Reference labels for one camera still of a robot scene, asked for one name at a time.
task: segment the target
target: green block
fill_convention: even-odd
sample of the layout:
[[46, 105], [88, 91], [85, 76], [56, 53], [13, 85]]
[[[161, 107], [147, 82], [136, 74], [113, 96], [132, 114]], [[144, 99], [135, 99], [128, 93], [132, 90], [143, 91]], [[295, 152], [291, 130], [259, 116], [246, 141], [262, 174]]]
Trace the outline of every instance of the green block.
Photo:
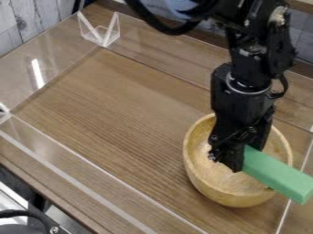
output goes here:
[[313, 177], [250, 146], [244, 149], [242, 171], [302, 205], [313, 196]]

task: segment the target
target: wooden table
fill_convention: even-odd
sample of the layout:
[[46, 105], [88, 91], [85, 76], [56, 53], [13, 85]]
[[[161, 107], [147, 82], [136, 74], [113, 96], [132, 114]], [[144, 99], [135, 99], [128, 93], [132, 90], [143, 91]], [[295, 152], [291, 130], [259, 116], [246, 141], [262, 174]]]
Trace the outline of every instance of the wooden table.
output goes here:
[[[103, 25], [111, 15], [100, 5], [85, 10], [95, 24]], [[65, 67], [60, 58], [71, 60], [72, 53], [92, 49], [13, 109], [36, 130], [12, 119], [1, 131], [8, 133], [13, 124], [30, 152], [1, 134], [0, 163], [93, 232], [275, 233], [285, 197], [254, 208], [222, 207], [192, 188], [182, 164], [182, 139], [195, 120], [211, 113], [208, 75], [228, 60], [227, 51], [188, 37], [160, 35], [127, 16], [120, 16], [120, 29], [109, 49], [80, 47], [77, 21], [69, 18], [0, 60], [14, 79], [18, 72], [5, 65], [25, 55], [42, 59], [46, 55], [34, 47], [46, 37], [58, 49], [49, 58], [58, 71]], [[77, 34], [73, 43], [61, 36], [68, 31]], [[311, 144], [313, 83], [291, 72], [287, 77], [291, 88], [276, 104], [275, 126], [299, 168]], [[305, 218], [291, 209], [283, 233], [309, 233], [309, 208]]]

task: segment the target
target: wooden bowl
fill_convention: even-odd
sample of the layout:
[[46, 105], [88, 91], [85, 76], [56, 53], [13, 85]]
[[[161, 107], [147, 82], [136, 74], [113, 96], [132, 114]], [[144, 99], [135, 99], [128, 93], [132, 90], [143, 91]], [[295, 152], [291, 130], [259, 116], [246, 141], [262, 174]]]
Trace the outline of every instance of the wooden bowl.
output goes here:
[[[207, 137], [215, 115], [203, 117], [188, 130], [183, 142], [183, 163], [188, 178], [199, 192], [227, 207], [252, 207], [268, 200], [275, 192], [243, 172], [232, 171], [207, 159]], [[291, 149], [275, 127], [271, 128], [263, 151], [291, 165]]]

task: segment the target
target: acrylic bracket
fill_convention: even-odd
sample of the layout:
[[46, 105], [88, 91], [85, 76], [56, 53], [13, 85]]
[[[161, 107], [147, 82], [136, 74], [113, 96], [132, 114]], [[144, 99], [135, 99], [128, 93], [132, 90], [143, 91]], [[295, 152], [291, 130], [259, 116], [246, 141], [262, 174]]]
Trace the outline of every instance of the acrylic bracket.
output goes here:
[[93, 27], [81, 12], [77, 12], [80, 34], [97, 46], [107, 48], [120, 37], [119, 13], [115, 12], [108, 27]]

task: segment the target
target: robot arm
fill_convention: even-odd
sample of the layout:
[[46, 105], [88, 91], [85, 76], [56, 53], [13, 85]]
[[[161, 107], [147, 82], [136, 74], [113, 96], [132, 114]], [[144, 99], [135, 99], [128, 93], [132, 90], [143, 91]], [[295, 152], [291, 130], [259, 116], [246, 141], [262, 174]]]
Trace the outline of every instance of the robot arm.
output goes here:
[[[214, 17], [228, 41], [231, 63], [211, 76], [211, 108], [216, 123], [207, 138], [208, 159], [242, 170], [244, 145], [262, 150], [270, 132], [274, 102], [289, 83], [283, 72], [291, 66], [289, 6], [283, 0], [164, 0], [171, 12], [186, 22], [165, 26], [139, 0], [125, 0], [143, 20], [167, 35], [180, 35]], [[278, 79], [282, 92], [271, 91]]]

